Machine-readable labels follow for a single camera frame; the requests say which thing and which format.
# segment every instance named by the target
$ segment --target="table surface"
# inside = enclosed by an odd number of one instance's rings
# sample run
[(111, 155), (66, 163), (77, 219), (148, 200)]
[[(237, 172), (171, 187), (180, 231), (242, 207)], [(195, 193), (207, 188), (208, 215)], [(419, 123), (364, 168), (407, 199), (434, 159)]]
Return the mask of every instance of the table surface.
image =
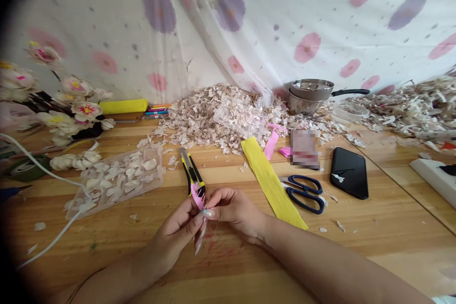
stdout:
[[(101, 155), (107, 158), (136, 149), (138, 141), (151, 133), (156, 124), (154, 120), (119, 123), (99, 139)], [(338, 135), (321, 146), (323, 172), (291, 166), (277, 152), (288, 145), (288, 140), (283, 138), (277, 143), (271, 163), (278, 176), (302, 174), (316, 178), (324, 190), (338, 198), (336, 202), (326, 196), (329, 206), (321, 215), (297, 207), (310, 232), (366, 256), (428, 296), (456, 293), (456, 280), (445, 276), (448, 274), (445, 270), (456, 263), (454, 209), (419, 176), (413, 175), (412, 169), (407, 169), (408, 162), (418, 155), (415, 148), (393, 146), (388, 142), (388, 133), (362, 131), (362, 134), (363, 141), (373, 142), (366, 149), (357, 149)], [(21, 142), (29, 150), (51, 145), (45, 129)], [(331, 146), (364, 155), (369, 199), (358, 200), (330, 184)], [(178, 146), (165, 145), (164, 149), (167, 148), (173, 152), (163, 156), (164, 165), (171, 156), (178, 156)], [(247, 161), (245, 156), (225, 157), (214, 146), (194, 147), (189, 152), (208, 187), (241, 188), (262, 211), (273, 214), (253, 172), (239, 170)], [(78, 171), (56, 174), (74, 181), (79, 177)], [(23, 183), (7, 181), (3, 187), (11, 185)], [(175, 171), (166, 172), (161, 188), (75, 221), (50, 251), (24, 268), (24, 275), (38, 292), (48, 295), (140, 249), (186, 197), (187, 189), (187, 179), (179, 164)], [(64, 204), (74, 197), (76, 190), (76, 186), (45, 176), (26, 190), (27, 200), (18, 196), (9, 200), (9, 241), (17, 263), (34, 256), (57, 236), (67, 223)], [(343, 224), (346, 233), (338, 229), (336, 221)], [(35, 232), (34, 225), (38, 222), (45, 222), (46, 229)], [(321, 233), (320, 227), (325, 227), (327, 233)], [(35, 244), (37, 249), (27, 256), (27, 250)], [(175, 267), (134, 301), (314, 302), (307, 290), (270, 254), (243, 243), (226, 224), (210, 222), (200, 253), (193, 254), (193, 246), (189, 244)]]

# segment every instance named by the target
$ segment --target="blue scissors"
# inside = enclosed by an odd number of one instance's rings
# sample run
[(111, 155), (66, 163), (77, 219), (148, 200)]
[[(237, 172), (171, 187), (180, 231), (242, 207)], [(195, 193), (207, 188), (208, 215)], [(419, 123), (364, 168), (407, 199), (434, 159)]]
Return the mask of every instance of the blue scissors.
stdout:
[[(306, 181), (308, 180), (308, 181), (312, 182), (313, 184), (315, 184), (317, 186), (317, 189), (314, 189), (314, 188), (308, 187), (305, 184), (299, 183), (299, 182), (295, 181), (295, 179), (303, 179)], [(311, 192), (311, 193), (314, 193), (315, 195), (320, 195), (323, 193), (322, 185), (320, 184), (319, 181), (317, 181), (316, 179), (306, 177), (306, 176), (301, 176), (301, 175), (291, 175), (288, 178), (279, 177), (279, 180), (282, 182), (282, 185), (284, 186), (286, 193), (288, 194), (288, 196), (291, 198), (291, 200), (294, 203), (296, 203), (300, 207), (307, 209), (308, 211), (311, 211), (312, 213), (317, 214), (317, 215), (320, 215), (323, 212), (323, 210), (324, 210), (323, 200), (321, 198), (319, 198), (318, 196), (314, 196), (309, 193), (309, 192)], [(295, 185), (297, 188), (299, 188), (299, 190), (296, 188), (289, 187), (285, 183)], [(298, 200), (294, 194), (298, 194), (298, 195), (307, 197), (308, 199), (314, 200), (315, 202), (318, 203), (320, 208), (315, 209), (315, 208), (309, 207), (307, 204), (304, 204), (300, 200)]]

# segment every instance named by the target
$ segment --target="yellow utility knife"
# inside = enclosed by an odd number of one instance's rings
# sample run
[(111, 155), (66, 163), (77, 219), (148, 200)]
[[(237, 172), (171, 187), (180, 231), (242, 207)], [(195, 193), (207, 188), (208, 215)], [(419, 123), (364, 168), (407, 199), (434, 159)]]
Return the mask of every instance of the yellow utility knife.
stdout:
[(199, 175), (200, 173), (198, 172), (198, 169), (196, 168), (195, 163), (193, 162), (193, 159), (190, 156), (190, 153), (188, 153), (187, 150), (183, 147), (179, 148), (179, 152), (181, 155), (180, 160), (182, 161), (182, 165), (184, 166), (185, 174), (187, 175), (187, 180), (189, 182), (188, 196), (191, 195), (191, 185), (196, 184), (196, 193), (198, 194), (198, 197), (202, 197), (206, 192), (206, 185), (204, 184), (203, 179)]

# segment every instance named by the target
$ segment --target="hand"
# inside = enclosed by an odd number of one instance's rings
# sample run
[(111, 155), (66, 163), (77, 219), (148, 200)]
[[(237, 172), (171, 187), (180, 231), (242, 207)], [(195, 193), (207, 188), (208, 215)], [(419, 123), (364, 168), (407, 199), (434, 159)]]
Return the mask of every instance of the hand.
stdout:
[(168, 273), (195, 235), (204, 234), (203, 215), (198, 212), (193, 198), (187, 197), (163, 222), (149, 244), (133, 258), (132, 272), (138, 278), (150, 279), (152, 284)]
[(239, 189), (221, 188), (206, 191), (206, 210), (201, 213), (213, 221), (229, 222), (230, 226), (247, 242), (259, 244), (266, 227), (266, 214), (262, 213), (247, 195)]

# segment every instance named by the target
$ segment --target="purple flower pattern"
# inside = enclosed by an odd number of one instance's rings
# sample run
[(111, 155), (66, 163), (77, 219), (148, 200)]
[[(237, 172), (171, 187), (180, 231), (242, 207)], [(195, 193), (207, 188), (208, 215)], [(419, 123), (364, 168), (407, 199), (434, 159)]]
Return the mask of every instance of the purple flower pattern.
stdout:
[(176, 27), (176, 13), (170, 0), (142, 0), (149, 24), (155, 31), (171, 33)]
[(217, 0), (215, 9), (218, 22), (224, 30), (236, 32), (244, 24), (246, 14), (244, 0)]
[(388, 23), (388, 28), (395, 31), (409, 24), (412, 19), (423, 10), (426, 1), (427, 0), (405, 0), (392, 15)]

